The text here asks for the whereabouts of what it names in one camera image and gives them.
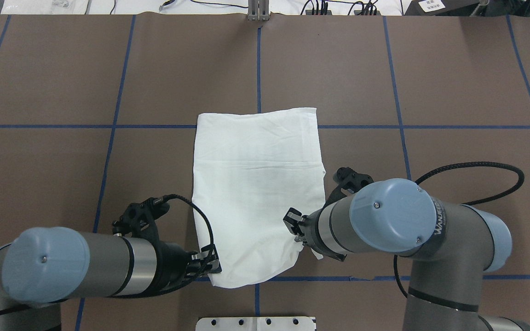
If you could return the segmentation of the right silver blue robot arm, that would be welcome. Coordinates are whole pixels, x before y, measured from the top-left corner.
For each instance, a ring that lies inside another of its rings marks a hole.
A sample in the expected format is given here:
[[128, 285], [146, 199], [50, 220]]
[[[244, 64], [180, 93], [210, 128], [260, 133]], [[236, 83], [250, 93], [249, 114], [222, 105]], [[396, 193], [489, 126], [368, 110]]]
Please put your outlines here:
[[479, 314], [484, 273], [513, 251], [509, 228], [490, 212], [394, 178], [308, 215], [290, 208], [283, 221], [296, 242], [339, 261], [371, 251], [410, 258], [404, 331], [530, 331], [523, 320]]

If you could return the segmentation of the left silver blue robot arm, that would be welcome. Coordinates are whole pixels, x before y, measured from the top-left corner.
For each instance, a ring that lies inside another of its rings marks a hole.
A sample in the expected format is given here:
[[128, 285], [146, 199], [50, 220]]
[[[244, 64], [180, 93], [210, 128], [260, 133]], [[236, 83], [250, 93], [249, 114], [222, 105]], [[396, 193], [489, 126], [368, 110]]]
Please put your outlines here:
[[220, 273], [217, 250], [187, 251], [156, 235], [30, 228], [0, 246], [0, 331], [61, 331], [61, 303], [166, 295]]

